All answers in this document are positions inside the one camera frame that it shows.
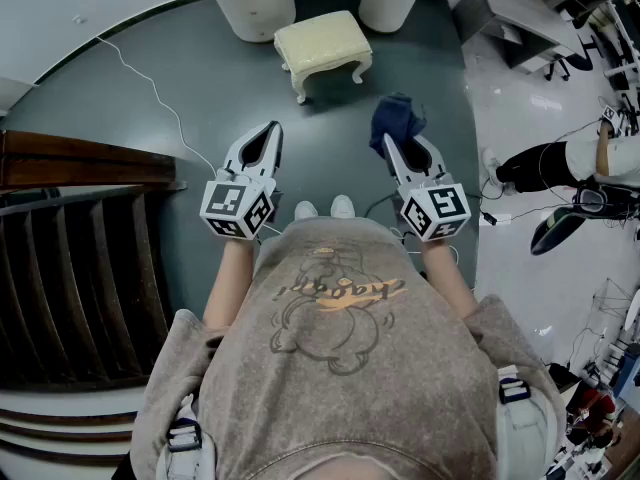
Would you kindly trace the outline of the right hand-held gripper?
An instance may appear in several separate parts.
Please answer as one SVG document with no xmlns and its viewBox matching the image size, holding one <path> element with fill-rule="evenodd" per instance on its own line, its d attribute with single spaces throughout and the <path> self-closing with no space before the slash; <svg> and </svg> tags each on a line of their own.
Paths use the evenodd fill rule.
<svg viewBox="0 0 640 480">
<path fill-rule="evenodd" d="M 427 177 L 419 181 L 413 181 L 413 170 L 396 141 L 390 135 L 383 137 L 387 166 L 399 185 L 400 222 L 422 242 L 453 237 L 471 218 L 464 188 L 447 173 L 440 151 L 430 141 L 422 135 L 416 135 L 414 141 L 429 157 Z"/>
</svg>

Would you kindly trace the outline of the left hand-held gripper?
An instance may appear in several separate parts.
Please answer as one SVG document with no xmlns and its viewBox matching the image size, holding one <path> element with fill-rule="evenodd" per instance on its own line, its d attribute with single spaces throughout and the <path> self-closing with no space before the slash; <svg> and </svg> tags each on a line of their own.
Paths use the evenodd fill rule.
<svg viewBox="0 0 640 480">
<path fill-rule="evenodd" d="M 199 213 L 215 235 L 251 241 L 268 222 L 276 209 L 272 195 L 282 146 L 277 121 L 258 125 L 233 142 L 224 167 L 206 185 Z"/>
</svg>

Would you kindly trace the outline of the dark blue cloth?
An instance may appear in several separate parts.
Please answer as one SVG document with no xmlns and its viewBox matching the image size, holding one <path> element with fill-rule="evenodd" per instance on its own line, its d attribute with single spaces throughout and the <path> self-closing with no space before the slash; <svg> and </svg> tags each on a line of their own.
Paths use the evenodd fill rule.
<svg viewBox="0 0 640 480">
<path fill-rule="evenodd" d="M 384 135 L 387 134 L 400 146 L 420 134 L 427 121 L 414 113 L 412 98 L 402 93 L 384 96 L 378 102 L 371 120 L 369 146 L 385 158 Z"/>
</svg>

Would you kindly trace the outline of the cream upholstered footstool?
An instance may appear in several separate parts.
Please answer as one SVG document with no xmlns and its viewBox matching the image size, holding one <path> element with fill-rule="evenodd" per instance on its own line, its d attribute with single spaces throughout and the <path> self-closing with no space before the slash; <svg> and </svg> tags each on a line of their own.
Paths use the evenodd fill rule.
<svg viewBox="0 0 640 480">
<path fill-rule="evenodd" d="M 362 84 L 362 74 L 373 63 L 370 44 L 347 10 L 323 14 L 277 30 L 274 47 L 282 60 L 282 69 L 290 74 L 299 105 L 306 101 L 304 82 L 309 76 L 357 62 L 351 77 L 355 84 Z"/>
</svg>

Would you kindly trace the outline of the person's left forearm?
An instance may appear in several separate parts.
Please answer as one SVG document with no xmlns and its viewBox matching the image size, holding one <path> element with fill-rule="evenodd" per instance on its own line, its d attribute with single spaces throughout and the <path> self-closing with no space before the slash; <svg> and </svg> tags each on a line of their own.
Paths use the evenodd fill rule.
<svg viewBox="0 0 640 480">
<path fill-rule="evenodd" d="M 253 279 L 255 245 L 250 241 L 228 240 L 204 309 L 203 323 L 208 329 L 233 324 Z"/>
</svg>

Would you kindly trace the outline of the person's right forearm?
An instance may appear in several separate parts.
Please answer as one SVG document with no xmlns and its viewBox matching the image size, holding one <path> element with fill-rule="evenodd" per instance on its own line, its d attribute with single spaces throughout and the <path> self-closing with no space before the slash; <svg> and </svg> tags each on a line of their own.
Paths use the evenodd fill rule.
<svg viewBox="0 0 640 480">
<path fill-rule="evenodd" d="M 421 257 L 428 282 L 452 312 L 460 319 L 472 315 L 478 308 L 478 302 L 456 264 L 451 247 L 441 240 L 423 242 Z"/>
</svg>

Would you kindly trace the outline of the person's right white shoe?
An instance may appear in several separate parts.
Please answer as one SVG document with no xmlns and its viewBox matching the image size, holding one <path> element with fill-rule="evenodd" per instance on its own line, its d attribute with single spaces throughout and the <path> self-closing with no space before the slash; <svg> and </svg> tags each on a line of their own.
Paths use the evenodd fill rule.
<svg viewBox="0 0 640 480">
<path fill-rule="evenodd" d="M 356 214 L 352 200 L 346 195 L 337 195 L 332 201 L 330 215 L 339 219 L 354 218 Z"/>
</svg>

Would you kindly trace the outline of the black office chair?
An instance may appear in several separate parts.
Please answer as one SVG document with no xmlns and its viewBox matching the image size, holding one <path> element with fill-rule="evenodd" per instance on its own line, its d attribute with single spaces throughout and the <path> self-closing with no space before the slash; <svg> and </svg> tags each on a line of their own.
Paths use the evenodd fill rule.
<svg viewBox="0 0 640 480">
<path fill-rule="evenodd" d="M 594 69 L 594 64 L 589 55 L 589 51 L 595 50 L 600 55 L 600 57 L 603 57 L 603 54 L 600 49 L 598 39 L 594 35 L 591 35 L 591 39 L 592 41 L 588 43 L 584 43 L 583 41 L 580 41 L 583 49 L 583 52 L 581 54 L 574 53 L 569 55 L 568 57 L 564 57 L 564 58 L 553 61 L 550 64 L 549 71 L 544 74 L 544 78 L 547 81 L 551 81 L 557 66 L 560 67 L 560 70 L 561 70 L 560 75 L 564 81 L 568 81 L 571 77 L 568 66 L 571 66 L 577 71 L 582 71 L 582 72 L 592 71 Z"/>
</svg>

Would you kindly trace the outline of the grey desk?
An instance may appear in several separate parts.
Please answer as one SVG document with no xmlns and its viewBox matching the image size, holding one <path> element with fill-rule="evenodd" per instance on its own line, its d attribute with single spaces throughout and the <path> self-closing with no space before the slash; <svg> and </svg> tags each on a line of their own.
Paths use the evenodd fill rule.
<svg viewBox="0 0 640 480">
<path fill-rule="evenodd" d="M 587 58 L 576 28 L 545 0 L 459 0 L 452 10 L 460 41 L 498 42 L 509 68 L 533 73 L 567 58 Z"/>
</svg>

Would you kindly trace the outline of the dark wooden chair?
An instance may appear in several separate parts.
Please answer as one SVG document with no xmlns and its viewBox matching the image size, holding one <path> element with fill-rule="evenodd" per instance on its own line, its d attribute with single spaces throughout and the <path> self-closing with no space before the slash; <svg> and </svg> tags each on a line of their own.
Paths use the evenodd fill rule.
<svg viewBox="0 0 640 480">
<path fill-rule="evenodd" d="M 0 129 L 0 451 L 112 466 L 132 409 L 65 415 L 76 395 L 142 387 L 172 321 L 157 235 L 172 157 Z"/>
</svg>

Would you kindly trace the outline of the person's grey-brown printed shirt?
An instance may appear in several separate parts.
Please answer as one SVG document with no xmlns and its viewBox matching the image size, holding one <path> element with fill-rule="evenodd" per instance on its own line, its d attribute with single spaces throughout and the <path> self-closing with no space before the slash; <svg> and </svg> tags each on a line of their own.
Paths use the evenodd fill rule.
<svg viewBox="0 0 640 480">
<path fill-rule="evenodd" d="M 458 318 L 371 220 L 294 221 L 232 325 L 175 314 L 135 480 L 540 480 L 564 403 L 503 302 L 477 302 Z"/>
</svg>

